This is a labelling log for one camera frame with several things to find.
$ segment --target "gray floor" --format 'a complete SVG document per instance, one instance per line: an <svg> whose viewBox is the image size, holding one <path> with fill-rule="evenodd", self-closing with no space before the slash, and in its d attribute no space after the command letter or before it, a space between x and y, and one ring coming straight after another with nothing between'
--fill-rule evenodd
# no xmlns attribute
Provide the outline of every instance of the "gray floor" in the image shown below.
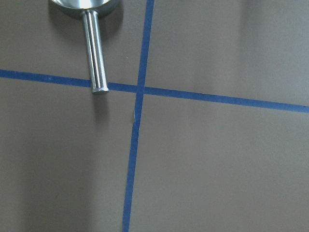
<svg viewBox="0 0 309 232"><path fill-rule="evenodd" d="M145 0L100 21L136 85ZM309 105L305 0L155 0L146 86ZM5 0L0 69L88 79L82 23ZM135 93L0 78L0 231L121 232ZM309 115L144 95L130 232L307 232Z"/></svg>

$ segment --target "blue line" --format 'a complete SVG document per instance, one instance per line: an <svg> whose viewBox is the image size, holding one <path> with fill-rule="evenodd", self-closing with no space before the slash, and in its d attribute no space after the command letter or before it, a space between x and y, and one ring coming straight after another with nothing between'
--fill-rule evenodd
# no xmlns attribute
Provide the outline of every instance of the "blue line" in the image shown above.
<svg viewBox="0 0 309 232"><path fill-rule="evenodd" d="M193 93L193 92L152 88L152 87L145 87L144 93L150 94L150 95L164 96L164 97L184 98L184 99L193 99L193 100L206 101L206 102L218 102L218 103L226 103L226 104L233 104L233 105L244 105L244 106L260 107L260 108L275 109L275 110L309 113L309 106L286 104L286 103L271 102L271 101L234 98L234 97L228 97L228 96Z"/></svg>
<svg viewBox="0 0 309 232"><path fill-rule="evenodd" d="M0 77L25 80L25 81L54 83L54 84L68 85L68 86L90 87L90 80L62 77L62 76L44 75L44 74L35 74L35 73L28 73L28 72L17 72L17 71L0 69ZM109 82L108 87L110 90L122 91L122 92L136 93L137 91L136 86L119 84L119 83Z"/></svg>
<svg viewBox="0 0 309 232"><path fill-rule="evenodd" d="M143 39L140 53L140 69L137 84L137 92L135 98L135 121L132 127L131 148L128 163L128 172L126 180L126 194L123 212L123 232L129 232L130 216L133 197L134 176L136 167L136 157L139 145L140 120L143 105L145 79L147 71L148 51L150 42L151 24L153 18L154 0L147 0Z"/></svg>

